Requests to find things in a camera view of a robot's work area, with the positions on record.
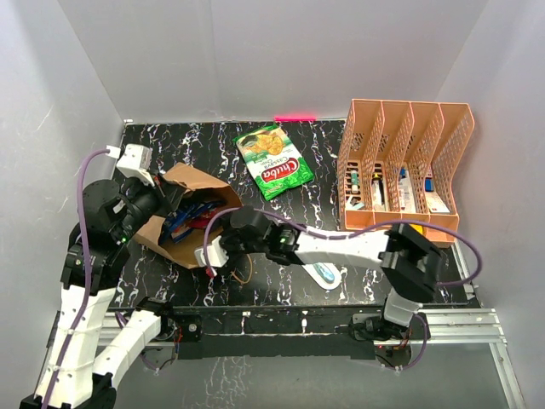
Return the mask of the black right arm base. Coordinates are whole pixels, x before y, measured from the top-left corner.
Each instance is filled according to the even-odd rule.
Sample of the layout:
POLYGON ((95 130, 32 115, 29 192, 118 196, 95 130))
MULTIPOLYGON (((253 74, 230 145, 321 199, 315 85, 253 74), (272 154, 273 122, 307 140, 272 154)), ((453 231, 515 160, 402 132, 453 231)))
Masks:
POLYGON ((407 325, 387 321, 382 314, 354 314, 348 333, 358 341, 393 341, 395 349, 404 349, 410 341, 427 341, 431 337, 425 314, 413 314, 407 325))

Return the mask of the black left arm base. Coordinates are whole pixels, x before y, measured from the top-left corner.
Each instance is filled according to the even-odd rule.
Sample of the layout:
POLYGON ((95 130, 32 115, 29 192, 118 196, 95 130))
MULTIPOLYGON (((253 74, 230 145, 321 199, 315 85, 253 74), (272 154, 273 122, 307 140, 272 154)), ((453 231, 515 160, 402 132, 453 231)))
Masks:
POLYGON ((147 311, 158 323, 153 325, 155 335, 152 341, 180 343, 195 343, 202 337, 203 319, 196 313, 181 313, 169 301, 144 297, 135 310, 147 311))

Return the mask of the green cassava chips bag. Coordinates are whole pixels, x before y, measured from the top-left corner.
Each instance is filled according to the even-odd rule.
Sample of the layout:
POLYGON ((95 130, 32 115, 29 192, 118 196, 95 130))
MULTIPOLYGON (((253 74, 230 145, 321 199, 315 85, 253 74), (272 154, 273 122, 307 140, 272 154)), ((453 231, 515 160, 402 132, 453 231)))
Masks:
POLYGON ((233 142, 267 201, 314 178, 307 161, 277 124, 239 135, 233 142))

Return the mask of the brown paper bag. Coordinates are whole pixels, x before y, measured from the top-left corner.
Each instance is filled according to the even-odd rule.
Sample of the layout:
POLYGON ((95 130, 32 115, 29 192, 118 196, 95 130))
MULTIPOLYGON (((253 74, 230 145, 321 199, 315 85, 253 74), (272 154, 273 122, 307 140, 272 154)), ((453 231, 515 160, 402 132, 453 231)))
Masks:
POLYGON ((242 202, 229 184, 187 164, 176 164, 164 178, 186 189, 178 209, 171 216, 152 217, 134 240, 183 268, 198 268, 194 251, 203 245, 212 217, 242 202))

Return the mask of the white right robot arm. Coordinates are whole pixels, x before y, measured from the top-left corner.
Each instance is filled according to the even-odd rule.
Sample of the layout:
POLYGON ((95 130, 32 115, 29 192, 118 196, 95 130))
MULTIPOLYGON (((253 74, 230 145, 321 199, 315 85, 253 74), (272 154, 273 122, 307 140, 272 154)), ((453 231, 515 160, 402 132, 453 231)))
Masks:
POLYGON ((221 266, 230 256, 261 253, 285 266, 331 263, 382 272, 391 290, 380 318, 364 324, 379 337, 401 337, 434 298, 443 253, 409 224, 350 234, 276 220, 250 206, 221 218, 223 231, 208 250, 221 266))

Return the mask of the dark blue potato chips bag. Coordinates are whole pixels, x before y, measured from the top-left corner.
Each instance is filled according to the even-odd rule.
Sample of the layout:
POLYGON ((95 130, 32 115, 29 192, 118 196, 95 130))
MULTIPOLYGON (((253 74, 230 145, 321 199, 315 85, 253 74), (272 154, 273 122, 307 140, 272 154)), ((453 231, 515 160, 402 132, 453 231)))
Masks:
POLYGON ((219 209, 226 204, 223 200, 207 201, 185 201, 182 202, 179 209, 171 216, 167 217, 161 227, 161 233, 158 239, 160 245, 167 241, 177 244, 188 237, 193 231, 199 229, 189 228, 186 223, 190 216, 201 206, 206 204, 219 205, 219 209))

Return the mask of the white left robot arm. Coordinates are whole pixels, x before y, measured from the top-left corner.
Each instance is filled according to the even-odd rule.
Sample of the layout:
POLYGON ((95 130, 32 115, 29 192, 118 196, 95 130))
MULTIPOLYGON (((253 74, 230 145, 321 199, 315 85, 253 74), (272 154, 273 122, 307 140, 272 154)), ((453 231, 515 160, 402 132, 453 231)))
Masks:
POLYGON ((172 215, 186 192, 161 175, 149 181, 131 176, 127 183, 127 190, 113 180, 77 186, 78 223, 61 274, 56 331, 37 387, 22 408, 112 408, 120 381, 144 347, 175 332, 169 304, 146 298, 114 340, 96 351, 129 241, 151 218, 172 215))

